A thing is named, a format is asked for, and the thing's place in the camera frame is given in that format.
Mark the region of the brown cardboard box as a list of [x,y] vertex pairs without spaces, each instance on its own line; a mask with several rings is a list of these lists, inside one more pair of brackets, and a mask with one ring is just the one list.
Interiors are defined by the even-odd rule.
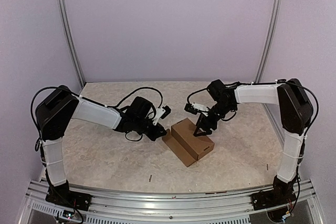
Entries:
[[209,154],[215,143],[208,136],[194,136],[196,125],[185,118],[171,126],[167,135],[162,137],[163,142],[189,167]]

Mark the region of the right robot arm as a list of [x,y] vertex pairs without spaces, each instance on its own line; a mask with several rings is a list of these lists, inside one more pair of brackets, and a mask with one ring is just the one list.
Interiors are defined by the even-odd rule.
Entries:
[[309,89],[292,78],[266,83],[236,81],[229,84],[217,79],[203,90],[213,99],[214,105],[202,105],[187,98],[184,108],[199,116],[195,136],[211,135],[218,122],[229,121],[227,114],[236,114],[241,104],[261,104],[278,110],[278,126],[282,128],[283,138],[282,158],[268,199],[273,205],[281,204],[298,179],[307,133],[317,112],[307,94]]

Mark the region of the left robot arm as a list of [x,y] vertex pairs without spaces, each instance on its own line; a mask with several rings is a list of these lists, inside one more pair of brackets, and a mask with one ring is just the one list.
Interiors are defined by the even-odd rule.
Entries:
[[81,121],[97,125],[118,133],[131,132],[156,141],[167,134],[160,124],[170,113],[169,106],[154,104],[137,96],[130,105],[121,107],[106,105],[72,92],[67,86],[45,87],[37,92],[51,90],[51,93],[32,112],[38,131],[36,147],[46,170],[50,195],[66,206],[73,201],[66,177],[62,141],[69,125]]

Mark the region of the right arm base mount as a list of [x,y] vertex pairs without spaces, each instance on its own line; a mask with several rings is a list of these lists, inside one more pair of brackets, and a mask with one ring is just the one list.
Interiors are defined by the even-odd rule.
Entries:
[[250,197],[254,211],[277,207],[290,202],[294,203],[297,199],[293,191],[282,195],[276,194],[274,189],[267,191],[261,190],[252,194]]

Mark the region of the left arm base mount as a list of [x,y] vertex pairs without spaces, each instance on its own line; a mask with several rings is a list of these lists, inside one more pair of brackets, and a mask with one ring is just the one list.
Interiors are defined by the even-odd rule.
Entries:
[[46,201],[55,205],[64,206],[72,209],[88,211],[92,196],[86,193],[69,191],[65,195],[60,195],[57,192],[49,191],[46,196]]

